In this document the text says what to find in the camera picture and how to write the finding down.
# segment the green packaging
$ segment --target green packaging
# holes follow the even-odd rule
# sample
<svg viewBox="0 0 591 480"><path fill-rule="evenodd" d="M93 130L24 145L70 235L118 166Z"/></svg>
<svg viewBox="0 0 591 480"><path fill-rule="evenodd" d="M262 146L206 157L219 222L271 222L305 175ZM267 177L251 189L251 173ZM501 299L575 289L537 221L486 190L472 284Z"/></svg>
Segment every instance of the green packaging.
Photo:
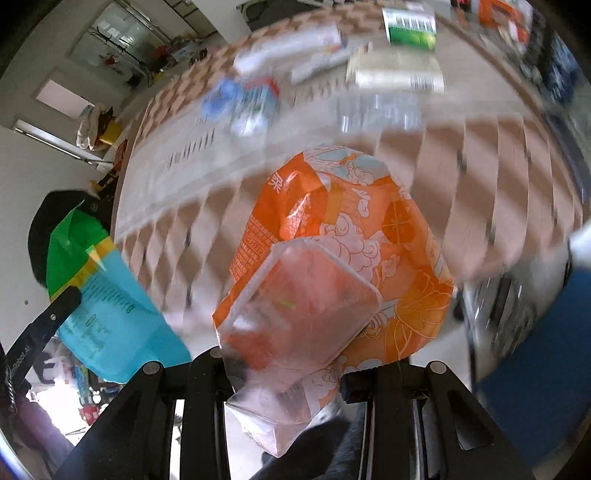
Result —
<svg viewBox="0 0 591 480"><path fill-rule="evenodd" d="M437 42L435 14L421 4L406 8L382 8L390 45L406 45L434 51Z"/></svg>

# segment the barcode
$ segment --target barcode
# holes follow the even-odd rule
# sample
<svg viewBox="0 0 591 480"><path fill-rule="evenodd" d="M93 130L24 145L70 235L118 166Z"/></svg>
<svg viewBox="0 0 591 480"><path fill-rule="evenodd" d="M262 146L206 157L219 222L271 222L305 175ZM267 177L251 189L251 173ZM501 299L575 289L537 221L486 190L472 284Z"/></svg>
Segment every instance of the barcode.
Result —
<svg viewBox="0 0 591 480"><path fill-rule="evenodd" d="M425 77L410 77L410 86L413 90L433 91L433 79Z"/></svg>
<svg viewBox="0 0 591 480"><path fill-rule="evenodd" d="M434 33L431 22L420 18L396 17L396 26L406 30L417 30L419 32Z"/></svg>

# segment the table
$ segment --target table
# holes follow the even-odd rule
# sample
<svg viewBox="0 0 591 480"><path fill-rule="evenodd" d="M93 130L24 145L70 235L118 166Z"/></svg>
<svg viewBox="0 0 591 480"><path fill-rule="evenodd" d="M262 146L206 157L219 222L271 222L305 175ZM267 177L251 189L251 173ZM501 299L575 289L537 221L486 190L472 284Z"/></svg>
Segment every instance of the table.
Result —
<svg viewBox="0 0 591 480"><path fill-rule="evenodd" d="M307 147L336 142L385 161L460 280L562 244L580 226L580 202L535 96L443 18L436 56L448 92L421 99L427 127L419 133L339 138L331 111L334 97L347 94L339 69L293 92L265 145L220 142L223 132L199 120L195 100L234 75L240 48L328 22L345 35L381 36L381 5L357 2L263 28L195 65L148 106L125 173L114 240L194 355L216 343L210 315L233 282L230 262L261 186Z"/></svg>

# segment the plastic bag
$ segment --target plastic bag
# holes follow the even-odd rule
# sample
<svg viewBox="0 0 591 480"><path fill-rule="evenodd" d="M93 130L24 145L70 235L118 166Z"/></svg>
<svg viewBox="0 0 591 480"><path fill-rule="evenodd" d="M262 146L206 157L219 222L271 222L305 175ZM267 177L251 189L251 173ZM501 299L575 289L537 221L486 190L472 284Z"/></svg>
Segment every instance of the plastic bag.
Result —
<svg viewBox="0 0 591 480"><path fill-rule="evenodd" d="M236 351L256 355L259 346L248 341L240 345L240 338L225 342L226 328L232 327L236 309L241 308L238 300L242 292L251 288L252 282L260 282L256 277L263 272L260 269L274 244L298 237L309 237L331 252L377 288L384 303L364 320L363 330L330 365L304 377L300 377L304 372L300 369L285 381L269 375L249 382L244 371L238 369L236 374ZM331 297L335 289L332 280L317 281L324 274L321 270L317 267L298 273L301 285L306 286L306 292L339 301L338 296ZM341 375L405 358L434 338L453 289L437 242L410 195L391 177L385 164L345 147L299 153L268 179L230 271L236 283L213 315L236 390L227 405L244 430L275 456L287 451L335 397ZM334 323L326 330L323 327L323 322L317 322L318 340L340 335ZM293 337L288 343L297 341ZM323 349L325 343L316 341L314 348ZM308 348L304 341L300 345ZM327 349L326 353L325 361L330 362L331 352ZM246 353L243 362L248 366L249 361L252 358Z"/></svg>
<svg viewBox="0 0 591 480"><path fill-rule="evenodd" d="M381 304L317 241L275 244L218 329L226 373L282 394L331 363Z"/></svg>
<svg viewBox="0 0 591 480"><path fill-rule="evenodd" d="M51 300L68 285L80 289L82 303L57 333L99 377L125 383L146 362L171 367L191 361L100 222L78 209L52 232L47 254Z"/></svg>

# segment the screw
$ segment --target screw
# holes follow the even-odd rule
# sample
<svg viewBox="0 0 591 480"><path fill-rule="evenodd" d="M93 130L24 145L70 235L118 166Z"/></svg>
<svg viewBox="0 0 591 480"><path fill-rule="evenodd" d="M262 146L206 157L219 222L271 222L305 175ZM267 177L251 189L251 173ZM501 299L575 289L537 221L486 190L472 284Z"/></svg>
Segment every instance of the screw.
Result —
<svg viewBox="0 0 591 480"><path fill-rule="evenodd" d="M220 350L220 347L215 346L209 351L209 355L211 355L214 358L221 358L222 351Z"/></svg>
<svg viewBox="0 0 591 480"><path fill-rule="evenodd" d="M148 362L144 365L142 369L146 375L154 375L158 370L160 370L160 365L156 362Z"/></svg>
<svg viewBox="0 0 591 480"><path fill-rule="evenodd" d="M431 365L429 365L429 368L431 369L432 372L436 373L436 374L444 374L447 371L447 365L444 364L443 362L439 362L439 361L435 361L435 362L431 362Z"/></svg>

